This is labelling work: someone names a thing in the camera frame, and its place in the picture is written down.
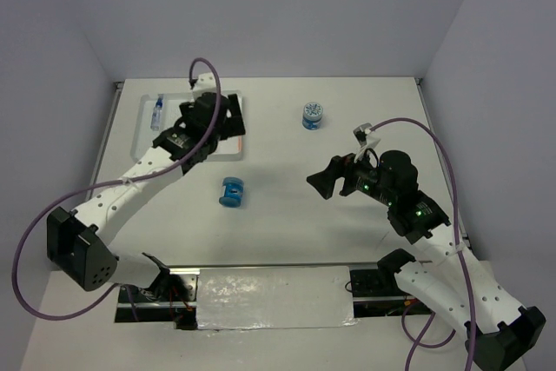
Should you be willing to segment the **clear bottle blue cap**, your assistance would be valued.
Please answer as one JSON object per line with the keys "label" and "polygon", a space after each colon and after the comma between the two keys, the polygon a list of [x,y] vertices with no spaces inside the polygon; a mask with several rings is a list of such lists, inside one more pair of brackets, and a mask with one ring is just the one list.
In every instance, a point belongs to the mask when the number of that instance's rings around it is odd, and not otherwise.
{"label": "clear bottle blue cap", "polygon": [[156,98],[155,105],[151,114],[150,129],[152,131],[157,132],[162,127],[163,105],[164,97],[163,95],[159,95]]}

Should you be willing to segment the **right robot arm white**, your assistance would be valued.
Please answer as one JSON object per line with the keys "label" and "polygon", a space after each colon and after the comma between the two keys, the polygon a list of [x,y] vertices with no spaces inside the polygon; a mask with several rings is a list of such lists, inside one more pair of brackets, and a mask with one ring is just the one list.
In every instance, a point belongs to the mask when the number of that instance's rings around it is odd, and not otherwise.
{"label": "right robot arm white", "polygon": [[536,307],[505,291],[455,231],[448,215],[418,185],[418,170],[399,150],[372,165],[355,154],[335,156],[308,183],[325,199],[338,179],[340,194],[361,192],[387,207],[394,231],[412,251],[380,259],[378,284],[388,294],[415,296],[448,323],[482,370],[506,370],[534,347],[546,324]]}

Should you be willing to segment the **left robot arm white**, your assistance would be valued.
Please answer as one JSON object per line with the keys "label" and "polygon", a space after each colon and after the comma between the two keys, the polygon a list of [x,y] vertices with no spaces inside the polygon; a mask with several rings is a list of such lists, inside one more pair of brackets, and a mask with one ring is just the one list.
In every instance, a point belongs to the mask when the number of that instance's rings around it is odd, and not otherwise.
{"label": "left robot arm white", "polygon": [[241,98],[205,92],[182,103],[181,117],[154,139],[115,187],[47,217],[47,256],[83,290],[107,282],[132,284],[152,301],[170,289],[169,268],[145,251],[110,248],[124,225],[155,195],[213,154],[220,142],[245,133]]}

